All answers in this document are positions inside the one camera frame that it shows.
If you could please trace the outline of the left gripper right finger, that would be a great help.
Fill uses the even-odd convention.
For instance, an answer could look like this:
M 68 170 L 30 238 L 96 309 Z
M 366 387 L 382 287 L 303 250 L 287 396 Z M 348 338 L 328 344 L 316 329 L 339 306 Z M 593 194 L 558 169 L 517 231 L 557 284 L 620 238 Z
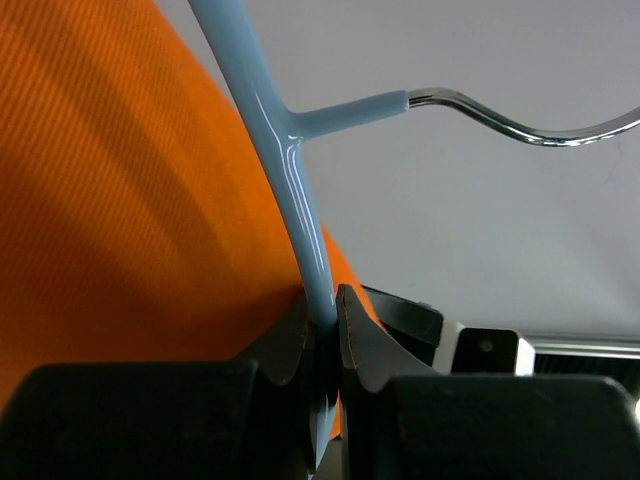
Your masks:
M 635 479 L 639 423 L 612 379 L 442 375 L 337 294 L 348 479 Z

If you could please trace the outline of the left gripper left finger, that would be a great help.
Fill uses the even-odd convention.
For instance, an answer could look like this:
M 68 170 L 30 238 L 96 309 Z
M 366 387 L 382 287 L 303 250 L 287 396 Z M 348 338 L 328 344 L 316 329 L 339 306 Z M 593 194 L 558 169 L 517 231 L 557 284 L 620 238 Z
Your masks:
M 306 479 L 316 332 L 304 297 L 228 361 L 32 370 L 1 415 L 5 479 Z

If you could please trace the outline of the orange trousers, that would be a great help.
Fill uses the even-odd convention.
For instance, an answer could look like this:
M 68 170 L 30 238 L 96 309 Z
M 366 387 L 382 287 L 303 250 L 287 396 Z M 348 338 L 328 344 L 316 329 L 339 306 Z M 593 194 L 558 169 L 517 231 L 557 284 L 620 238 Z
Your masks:
M 1 5 L 1 397 L 46 364 L 226 360 L 302 281 L 232 104 L 151 1 Z

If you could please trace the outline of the light blue hanger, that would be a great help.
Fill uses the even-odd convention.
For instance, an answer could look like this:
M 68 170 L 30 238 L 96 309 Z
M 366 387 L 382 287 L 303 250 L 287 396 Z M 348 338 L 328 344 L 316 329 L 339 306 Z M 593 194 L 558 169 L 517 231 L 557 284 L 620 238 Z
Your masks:
M 318 470 L 334 423 L 342 431 L 342 376 L 337 294 L 328 251 L 305 169 L 302 144 L 310 139 L 402 114 L 442 105 L 527 144 L 564 148 L 594 143 L 638 125 L 631 111 L 594 126 L 568 131 L 534 129 L 450 89 L 393 91 L 350 103 L 296 113 L 289 110 L 272 79 L 261 44 L 239 1 L 195 1 L 191 5 L 275 195 L 302 276 L 309 318 L 316 332 L 316 365 L 311 408 Z

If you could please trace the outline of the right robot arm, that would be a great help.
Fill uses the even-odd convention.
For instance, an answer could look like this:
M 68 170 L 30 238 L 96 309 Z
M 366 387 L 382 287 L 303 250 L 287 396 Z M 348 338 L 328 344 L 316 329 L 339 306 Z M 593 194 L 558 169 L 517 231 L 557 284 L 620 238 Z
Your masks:
M 466 326 L 426 303 L 364 290 L 391 336 L 439 373 L 534 374 L 535 349 L 514 330 Z

